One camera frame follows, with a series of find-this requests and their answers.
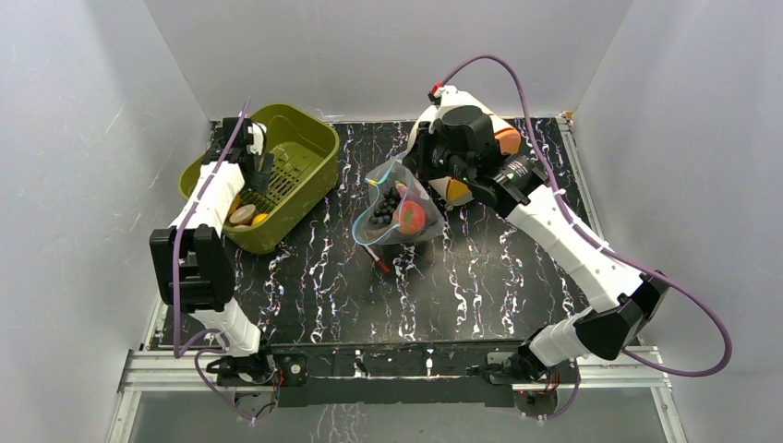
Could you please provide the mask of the black toy grape bunch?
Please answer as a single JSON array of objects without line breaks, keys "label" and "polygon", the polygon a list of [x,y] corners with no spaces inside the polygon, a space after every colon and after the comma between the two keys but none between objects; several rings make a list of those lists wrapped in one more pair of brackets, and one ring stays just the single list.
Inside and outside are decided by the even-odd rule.
[{"label": "black toy grape bunch", "polygon": [[369,216],[369,224],[373,228],[390,225],[394,213],[402,201],[401,193],[397,186],[392,186],[379,194],[374,209]]}]

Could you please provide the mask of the clear zip top bag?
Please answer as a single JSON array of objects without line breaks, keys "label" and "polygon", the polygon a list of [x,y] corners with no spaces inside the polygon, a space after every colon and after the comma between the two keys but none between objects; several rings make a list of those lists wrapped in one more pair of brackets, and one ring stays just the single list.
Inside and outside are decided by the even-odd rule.
[{"label": "clear zip top bag", "polygon": [[365,176],[368,207],[354,220],[362,246],[413,244],[443,234],[444,216],[413,173],[394,157]]}]

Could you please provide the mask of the purple toy eggplant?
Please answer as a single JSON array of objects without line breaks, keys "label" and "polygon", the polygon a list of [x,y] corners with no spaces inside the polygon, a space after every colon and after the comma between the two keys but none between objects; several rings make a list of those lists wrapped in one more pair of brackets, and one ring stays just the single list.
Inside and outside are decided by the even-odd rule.
[{"label": "purple toy eggplant", "polygon": [[396,181],[394,183],[395,189],[399,195],[399,198],[405,198],[407,194],[407,185],[402,182]]}]

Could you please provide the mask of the small orange toy fruit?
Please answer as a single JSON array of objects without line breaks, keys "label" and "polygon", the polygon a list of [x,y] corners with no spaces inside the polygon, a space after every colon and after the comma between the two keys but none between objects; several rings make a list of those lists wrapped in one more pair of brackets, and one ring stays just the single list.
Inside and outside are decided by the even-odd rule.
[{"label": "small orange toy fruit", "polygon": [[233,199],[232,203],[230,204],[228,215],[232,215],[239,208],[240,204],[241,204],[241,198],[240,196],[236,196]]}]

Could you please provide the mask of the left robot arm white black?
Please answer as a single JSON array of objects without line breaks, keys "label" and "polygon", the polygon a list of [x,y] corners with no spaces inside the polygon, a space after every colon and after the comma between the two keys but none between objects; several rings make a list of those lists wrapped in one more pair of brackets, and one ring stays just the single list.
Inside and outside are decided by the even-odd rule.
[{"label": "left robot arm white black", "polygon": [[202,157],[186,205],[168,227],[151,233],[151,258],[160,296],[173,308],[175,322],[193,317],[219,343],[223,357],[209,364],[208,372],[266,384],[276,361],[263,350],[260,329],[234,298],[223,227],[242,190],[268,190],[274,157],[267,148],[267,127],[247,114],[224,118],[221,129],[223,139]]}]

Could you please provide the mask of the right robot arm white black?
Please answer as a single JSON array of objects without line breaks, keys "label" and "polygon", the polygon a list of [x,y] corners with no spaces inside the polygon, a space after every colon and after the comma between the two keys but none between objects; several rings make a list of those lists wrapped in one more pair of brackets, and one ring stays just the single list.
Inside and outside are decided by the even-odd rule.
[{"label": "right robot arm white black", "polygon": [[477,105],[446,111],[427,108],[408,138],[404,165],[418,178],[449,177],[472,198],[541,246],[569,275],[588,307],[538,329],[516,352],[489,355],[469,369],[497,385],[542,382],[557,365],[593,354],[614,360],[649,322],[667,291],[641,271],[609,257],[594,233],[569,209],[561,209],[553,183],[520,150],[520,132]]}]

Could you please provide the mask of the olive green plastic basket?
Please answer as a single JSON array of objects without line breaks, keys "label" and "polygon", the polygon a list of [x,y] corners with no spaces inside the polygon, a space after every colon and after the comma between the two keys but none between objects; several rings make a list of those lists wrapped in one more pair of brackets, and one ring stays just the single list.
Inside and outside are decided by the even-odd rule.
[{"label": "olive green plastic basket", "polygon": [[[239,207],[254,204],[258,214],[268,213],[269,217],[258,225],[247,226],[230,224],[229,215],[223,238],[228,237],[249,253],[264,255],[280,244],[335,187],[340,141],[330,125],[289,104],[270,104],[245,114],[267,126],[268,149],[274,154],[274,164],[268,192],[242,190]],[[223,121],[213,129],[206,151],[180,175],[179,190],[186,200],[197,182],[202,157],[223,139],[222,124]]]}]

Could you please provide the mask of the yellow toy lemon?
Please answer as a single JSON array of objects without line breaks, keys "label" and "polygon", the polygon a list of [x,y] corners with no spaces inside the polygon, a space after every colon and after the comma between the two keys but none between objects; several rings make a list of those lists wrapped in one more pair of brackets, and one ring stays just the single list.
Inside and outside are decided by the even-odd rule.
[{"label": "yellow toy lemon", "polygon": [[264,222],[269,217],[268,213],[260,213],[254,217],[254,219],[251,222],[252,226],[258,225],[262,222]]}]

